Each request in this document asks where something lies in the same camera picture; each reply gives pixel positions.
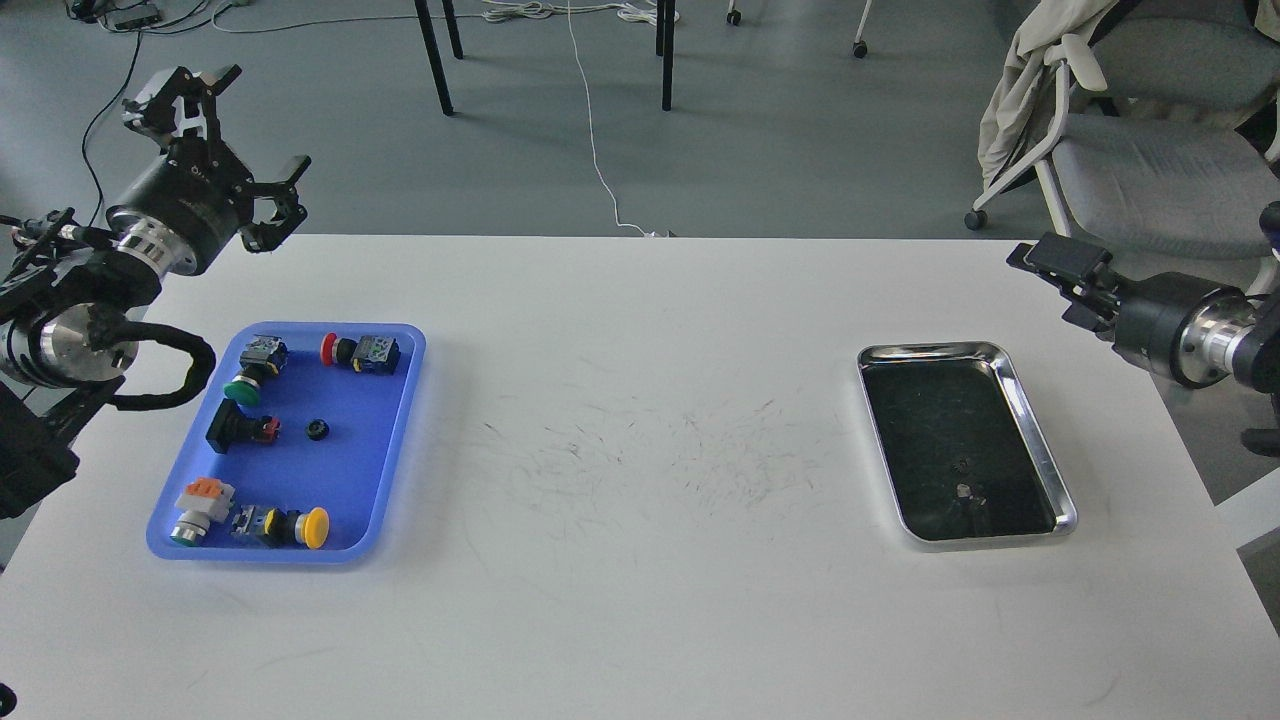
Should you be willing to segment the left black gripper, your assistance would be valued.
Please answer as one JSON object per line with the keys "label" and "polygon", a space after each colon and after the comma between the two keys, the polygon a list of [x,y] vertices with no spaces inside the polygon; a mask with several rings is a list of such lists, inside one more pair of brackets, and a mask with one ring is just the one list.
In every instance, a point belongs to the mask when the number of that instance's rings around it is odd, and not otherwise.
{"label": "left black gripper", "polygon": [[[296,186],[310,155],[291,158],[283,179],[256,182],[221,140],[218,97],[241,73],[239,65],[160,70],[122,104],[123,126],[161,152],[108,208],[106,219],[120,250],[160,278],[205,273],[238,229],[248,252],[273,252],[307,218]],[[259,200],[274,206],[265,222],[252,222]]]}

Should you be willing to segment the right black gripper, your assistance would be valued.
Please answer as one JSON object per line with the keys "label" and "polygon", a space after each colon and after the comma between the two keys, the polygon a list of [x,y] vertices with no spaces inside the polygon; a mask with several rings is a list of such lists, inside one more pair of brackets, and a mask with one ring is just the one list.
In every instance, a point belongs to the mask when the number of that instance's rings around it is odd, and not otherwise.
{"label": "right black gripper", "polygon": [[1057,288],[1069,299],[1061,319],[1134,366],[1192,389],[1228,377],[1261,389],[1261,307],[1242,290],[1178,272],[1123,279],[1112,260],[1098,245],[1044,233],[1006,264]]}

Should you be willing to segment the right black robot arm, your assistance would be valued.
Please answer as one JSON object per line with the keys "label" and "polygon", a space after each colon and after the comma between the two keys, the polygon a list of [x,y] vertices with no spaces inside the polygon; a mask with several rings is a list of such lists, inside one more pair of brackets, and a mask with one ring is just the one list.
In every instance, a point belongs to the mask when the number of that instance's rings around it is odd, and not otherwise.
{"label": "right black robot arm", "polygon": [[1228,377],[1277,406],[1277,292],[1166,272],[1142,281],[1116,273],[1110,251],[1061,234],[1019,243],[1006,263],[1069,301],[1062,319],[1112,346],[1126,363],[1202,389]]}

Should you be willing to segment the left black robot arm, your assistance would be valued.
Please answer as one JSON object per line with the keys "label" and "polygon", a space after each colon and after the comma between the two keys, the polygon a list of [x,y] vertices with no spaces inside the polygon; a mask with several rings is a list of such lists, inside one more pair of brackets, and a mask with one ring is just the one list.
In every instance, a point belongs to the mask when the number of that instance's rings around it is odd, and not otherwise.
{"label": "left black robot arm", "polygon": [[166,275],[204,274],[234,237],[271,252],[306,219],[297,182],[256,179],[221,137],[218,100],[241,76],[184,67],[157,72],[123,102],[127,129],[159,155],[105,213],[83,225],[72,209],[10,217],[18,255],[3,278],[1,511],[18,518],[73,479],[72,443],[106,406],[178,407],[206,388],[212,347],[172,325],[131,319]]}

